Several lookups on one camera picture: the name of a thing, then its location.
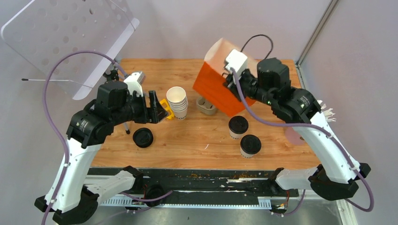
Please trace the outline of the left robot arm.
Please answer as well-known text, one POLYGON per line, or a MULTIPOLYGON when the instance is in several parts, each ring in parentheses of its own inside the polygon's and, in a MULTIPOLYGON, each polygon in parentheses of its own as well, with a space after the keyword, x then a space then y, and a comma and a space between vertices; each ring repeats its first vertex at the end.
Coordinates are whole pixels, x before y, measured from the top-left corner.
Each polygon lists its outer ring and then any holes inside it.
POLYGON ((35 206, 60 225, 76 225, 89 220, 98 206, 113 196, 130 191, 140 193, 143 173, 127 166, 116 175, 93 185, 85 185, 92 161, 114 128, 125 122, 157 124, 167 117, 157 93, 139 94, 132 84, 106 82, 83 110, 75 113, 62 138, 63 163, 49 192, 35 200, 35 206))

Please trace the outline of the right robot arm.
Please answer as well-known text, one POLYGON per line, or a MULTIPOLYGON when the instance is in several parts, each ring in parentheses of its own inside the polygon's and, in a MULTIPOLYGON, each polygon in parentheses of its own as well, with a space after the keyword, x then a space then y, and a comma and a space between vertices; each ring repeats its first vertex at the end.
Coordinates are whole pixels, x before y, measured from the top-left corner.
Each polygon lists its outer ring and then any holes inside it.
POLYGON ((359 188, 357 181, 367 177, 370 166, 356 161, 342 146, 316 98, 291 85, 289 68, 276 58, 263 59, 253 75, 246 58, 227 57, 224 63, 229 73, 224 86, 244 106, 247 98, 270 106, 280 125, 299 133, 320 161, 309 169, 276 169, 268 182, 269 192, 278 196, 290 189, 311 189, 329 201, 352 198, 359 188))

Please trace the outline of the black coffee cup lid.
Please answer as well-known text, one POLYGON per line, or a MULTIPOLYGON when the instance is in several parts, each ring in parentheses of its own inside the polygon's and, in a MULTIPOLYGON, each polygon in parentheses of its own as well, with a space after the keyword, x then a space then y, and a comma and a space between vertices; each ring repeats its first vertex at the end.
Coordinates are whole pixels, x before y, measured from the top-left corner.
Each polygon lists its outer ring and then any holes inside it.
POLYGON ((249 123, 243 116, 234 116, 229 120, 228 126, 233 133, 244 134, 249 128, 249 123))

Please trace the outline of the orange paper bag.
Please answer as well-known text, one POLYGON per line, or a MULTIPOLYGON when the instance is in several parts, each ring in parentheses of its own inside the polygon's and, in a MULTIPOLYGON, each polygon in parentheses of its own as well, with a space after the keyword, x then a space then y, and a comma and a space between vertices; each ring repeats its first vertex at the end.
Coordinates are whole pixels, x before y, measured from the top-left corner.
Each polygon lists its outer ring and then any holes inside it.
POLYGON ((192 87, 200 96, 229 117, 245 110, 243 103, 223 86, 226 81, 226 76, 223 75, 225 59, 234 49, 238 50, 238 47, 225 38, 215 42, 207 51, 192 87))

